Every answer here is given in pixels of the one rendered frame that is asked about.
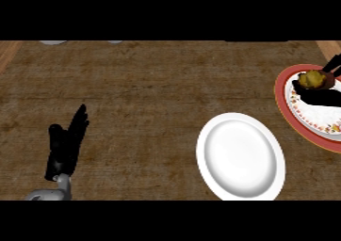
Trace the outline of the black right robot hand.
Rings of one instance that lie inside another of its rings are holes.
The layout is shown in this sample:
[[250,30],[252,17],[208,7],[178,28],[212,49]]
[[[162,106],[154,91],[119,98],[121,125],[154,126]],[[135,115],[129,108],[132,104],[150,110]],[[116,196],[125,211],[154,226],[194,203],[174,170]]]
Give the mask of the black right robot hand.
[[295,91],[306,104],[341,107],[341,92],[331,89],[334,78],[341,75],[341,54],[333,56],[318,73],[324,76],[323,85],[317,89],[308,89],[293,80]]

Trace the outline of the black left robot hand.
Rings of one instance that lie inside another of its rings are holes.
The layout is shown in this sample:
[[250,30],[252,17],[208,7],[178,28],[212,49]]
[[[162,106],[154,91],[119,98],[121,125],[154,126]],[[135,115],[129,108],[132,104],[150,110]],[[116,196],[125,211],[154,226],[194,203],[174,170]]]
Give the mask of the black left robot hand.
[[73,174],[87,126],[85,105],[81,104],[67,129],[56,123],[48,127],[50,154],[44,173],[47,181],[54,182],[56,176],[62,174]]

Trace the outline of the yellow-brown sweet potato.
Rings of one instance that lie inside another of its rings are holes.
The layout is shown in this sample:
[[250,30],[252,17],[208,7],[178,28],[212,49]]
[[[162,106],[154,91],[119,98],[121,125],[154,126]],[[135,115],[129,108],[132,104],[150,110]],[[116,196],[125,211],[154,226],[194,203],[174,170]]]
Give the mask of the yellow-brown sweet potato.
[[306,89],[329,89],[334,85],[334,77],[330,73],[311,70],[299,74],[299,85]]

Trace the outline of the red-rimmed patterned plate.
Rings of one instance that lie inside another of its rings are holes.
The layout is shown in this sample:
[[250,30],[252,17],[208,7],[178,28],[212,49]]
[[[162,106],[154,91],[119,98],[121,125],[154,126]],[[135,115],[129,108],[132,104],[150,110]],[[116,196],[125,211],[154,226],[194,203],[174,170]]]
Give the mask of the red-rimmed patterned plate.
[[284,117],[286,122],[289,123],[292,129],[296,133],[320,148],[329,150],[330,152],[341,153],[341,140],[331,140],[327,137],[323,137],[318,132],[315,132],[295,117],[292,110],[289,108],[284,89],[290,83],[290,77],[308,70],[321,70],[323,67],[314,64],[298,64],[287,67],[278,74],[275,84],[274,84],[274,95],[275,95],[275,103]]

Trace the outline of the plain white plate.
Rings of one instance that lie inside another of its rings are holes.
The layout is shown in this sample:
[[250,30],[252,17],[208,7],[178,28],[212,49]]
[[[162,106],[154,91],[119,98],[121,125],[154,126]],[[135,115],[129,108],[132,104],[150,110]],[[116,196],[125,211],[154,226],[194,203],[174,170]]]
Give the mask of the plain white plate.
[[284,157],[265,125],[242,113],[203,126],[196,160],[206,186],[222,201],[271,201],[284,182]]

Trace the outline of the brown woven placemat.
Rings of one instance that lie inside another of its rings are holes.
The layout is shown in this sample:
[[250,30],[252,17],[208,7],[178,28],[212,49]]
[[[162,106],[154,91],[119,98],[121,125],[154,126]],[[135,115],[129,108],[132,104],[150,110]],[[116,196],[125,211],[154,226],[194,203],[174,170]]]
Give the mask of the brown woven placemat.
[[341,153],[293,130],[274,82],[295,64],[321,65],[311,41],[26,41],[0,77],[0,200],[51,188],[50,124],[78,107],[90,125],[72,176],[78,200],[211,200],[196,139],[221,113],[256,118],[280,142],[284,200],[341,200]]

